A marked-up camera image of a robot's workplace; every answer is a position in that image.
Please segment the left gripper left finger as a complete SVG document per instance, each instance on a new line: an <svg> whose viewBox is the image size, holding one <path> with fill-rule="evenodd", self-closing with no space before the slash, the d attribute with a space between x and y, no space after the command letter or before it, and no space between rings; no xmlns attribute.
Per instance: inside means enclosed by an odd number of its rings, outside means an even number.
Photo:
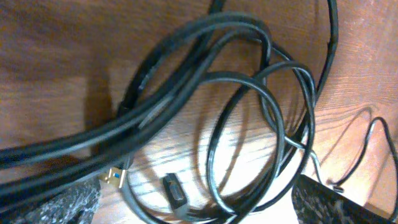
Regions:
<svg viewBox="0 0 398 224"><path fill-rule="evenodd" d="M1 214L1 223L91 223L101 196L97 178L79 182L53 197Z"/></svg>

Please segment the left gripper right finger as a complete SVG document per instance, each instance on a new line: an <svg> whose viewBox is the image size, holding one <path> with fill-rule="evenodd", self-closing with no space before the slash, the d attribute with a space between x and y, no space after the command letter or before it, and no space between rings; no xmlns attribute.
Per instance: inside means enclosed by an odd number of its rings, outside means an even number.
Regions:
<svg viewBox="0 0 398 224"><path fill-rule="evenodd" d="M299 223L394 223L358 205L317 181L301 175L292 188Z"/></svg>

